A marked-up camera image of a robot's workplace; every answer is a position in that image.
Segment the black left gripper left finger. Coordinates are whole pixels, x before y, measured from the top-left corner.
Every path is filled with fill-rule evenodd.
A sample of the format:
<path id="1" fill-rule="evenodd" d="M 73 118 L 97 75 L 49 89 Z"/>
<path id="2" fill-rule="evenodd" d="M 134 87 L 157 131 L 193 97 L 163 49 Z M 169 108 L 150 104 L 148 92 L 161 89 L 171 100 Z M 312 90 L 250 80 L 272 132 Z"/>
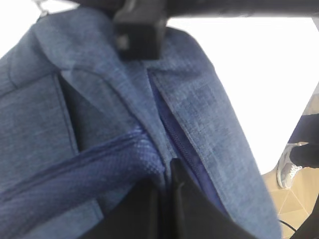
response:
<path id="1" fill-rule="evenodd" d="M 158 239 L 160 232 L 159 192 L 151 180 L 142 180 L 86 239 Z"/>

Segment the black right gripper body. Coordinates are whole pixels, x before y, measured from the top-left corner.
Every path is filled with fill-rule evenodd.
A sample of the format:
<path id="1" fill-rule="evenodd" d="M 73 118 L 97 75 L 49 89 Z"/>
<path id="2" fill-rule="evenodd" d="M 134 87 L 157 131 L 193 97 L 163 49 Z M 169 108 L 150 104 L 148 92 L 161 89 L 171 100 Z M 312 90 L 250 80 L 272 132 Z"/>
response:
<path id="1" fill-rule="evenodd" d="M 167 24 L 167 1 L 126 0 L 113 18 L 116 47 L 125 60 L 157 60 Z"/>

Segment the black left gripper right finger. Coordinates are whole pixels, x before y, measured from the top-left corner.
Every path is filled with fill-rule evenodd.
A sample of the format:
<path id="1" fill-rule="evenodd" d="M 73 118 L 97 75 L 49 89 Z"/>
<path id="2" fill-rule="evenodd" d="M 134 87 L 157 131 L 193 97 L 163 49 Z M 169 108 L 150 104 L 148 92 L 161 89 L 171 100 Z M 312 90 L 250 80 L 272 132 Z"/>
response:
<path id="1" fill-rule="evenodd" d="M 171 177 L 163 166 L 163 239 L 255 239 L 201 191 L 179 159 L 171 161 Z"/>

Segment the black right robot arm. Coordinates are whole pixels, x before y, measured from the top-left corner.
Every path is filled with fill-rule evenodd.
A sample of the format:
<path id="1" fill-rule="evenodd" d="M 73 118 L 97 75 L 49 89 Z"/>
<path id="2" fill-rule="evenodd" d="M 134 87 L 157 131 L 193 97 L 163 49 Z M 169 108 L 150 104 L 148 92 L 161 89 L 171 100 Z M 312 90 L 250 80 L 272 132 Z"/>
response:
<path id="1" fill-rule="evenodd" d="M 78 0 L 113 18 L 116 48 L 123 59 L 160 57 L 172 17 L 318 17 L 317 0 Z"/>

